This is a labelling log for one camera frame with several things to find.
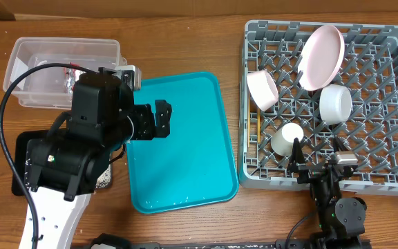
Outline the red snack wrapper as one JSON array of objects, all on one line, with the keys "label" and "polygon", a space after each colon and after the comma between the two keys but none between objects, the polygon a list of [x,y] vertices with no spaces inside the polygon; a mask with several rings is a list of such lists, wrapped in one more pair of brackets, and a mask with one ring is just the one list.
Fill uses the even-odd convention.
[{"label": "red snack wrapper", "polygon": [[73,88],[78,81],[82,71],[74,69],[74,68],[64,68],[64,76],[65,76],[65,87],[68,94],[73,94]]}]

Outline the white bowl with leftovers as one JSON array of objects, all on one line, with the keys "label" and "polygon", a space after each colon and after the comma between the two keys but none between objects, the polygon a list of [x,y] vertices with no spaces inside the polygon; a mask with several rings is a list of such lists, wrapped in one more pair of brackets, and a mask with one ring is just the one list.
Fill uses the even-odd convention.
[{"label": "white bowl with leftovers", "polygon": [[278,89],[273,77],[265,70],[247,74],[247,86],[253,101],[261,111],[278,102]]}]

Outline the white plastic cup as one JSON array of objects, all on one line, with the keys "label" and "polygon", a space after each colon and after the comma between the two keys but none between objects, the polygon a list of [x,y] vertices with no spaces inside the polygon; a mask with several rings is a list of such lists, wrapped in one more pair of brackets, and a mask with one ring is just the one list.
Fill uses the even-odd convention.
[{"label": "white plastic cup", "polygon": [[272,150],[280,156],[290,156],[294,144],[294,139],[302,141],[304,136],[303,129],[296,123],[287,123],[283,125],[271,139]]}]

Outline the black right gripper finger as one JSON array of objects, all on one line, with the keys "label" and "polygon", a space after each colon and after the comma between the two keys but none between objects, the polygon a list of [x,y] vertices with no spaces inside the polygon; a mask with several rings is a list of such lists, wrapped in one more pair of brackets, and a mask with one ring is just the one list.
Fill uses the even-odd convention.
[{"label": "black right gripper finger", "polygon": [[290,156],[290,165],[304,165],[305,158],[303,156],[301,144],[298,138],[295,138],[292,146],[292,154]]},{"label": "black right gripper finger", "polygon": [[338,136],[334,136],[333,137],[332,146],[333,146],[334,153],[343,152],[343,151],[347,151],[348,150]]}]

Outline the white round plate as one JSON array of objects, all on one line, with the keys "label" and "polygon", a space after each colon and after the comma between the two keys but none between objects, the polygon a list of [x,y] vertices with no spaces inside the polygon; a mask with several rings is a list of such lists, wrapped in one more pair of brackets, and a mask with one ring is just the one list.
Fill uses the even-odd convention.
[{"label": "white round plate", "polygon": [[324,25],[315,30],[301,51],[301,87],[315,91],[327,86],[339,72],[344,52],[343,36],[335,26]]}]

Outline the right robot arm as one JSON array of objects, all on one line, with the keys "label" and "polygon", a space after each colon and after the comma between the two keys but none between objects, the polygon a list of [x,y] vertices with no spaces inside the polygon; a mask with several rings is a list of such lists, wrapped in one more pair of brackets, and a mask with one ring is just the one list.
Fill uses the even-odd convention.
[{"label": "right robot arm", "polygon": [[[315,166],[306,165],[301,144],[296,138],[287,169],[297,173],[297,183],[310,186],[310,196],[316,210],[302,218],[290,230],[285,240],[286,248],[366,249],[369,240],[360,235],[365,232],[366,202],[359,197],[343,197],[340,182],[350,178],[357,169],[358,159],[346,149],[338,137],[333,137],[334,158]],[[302,242],[293,242],[294,231],[310,217],[317,215],[320,231]]]}]

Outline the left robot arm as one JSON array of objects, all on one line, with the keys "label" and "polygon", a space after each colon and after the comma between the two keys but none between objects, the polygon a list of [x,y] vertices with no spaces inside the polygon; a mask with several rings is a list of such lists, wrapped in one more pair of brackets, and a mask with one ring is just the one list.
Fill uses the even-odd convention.
[{"label": "left robot arm", "polygon": [[131,140],[166,138],[172,107],[166,100],[136,104],[135,69],[100,68],[73,86],[72,106],[47,131],[29,134],[23,186],[32,203],[20,248],[69,248],[98,178]]}]

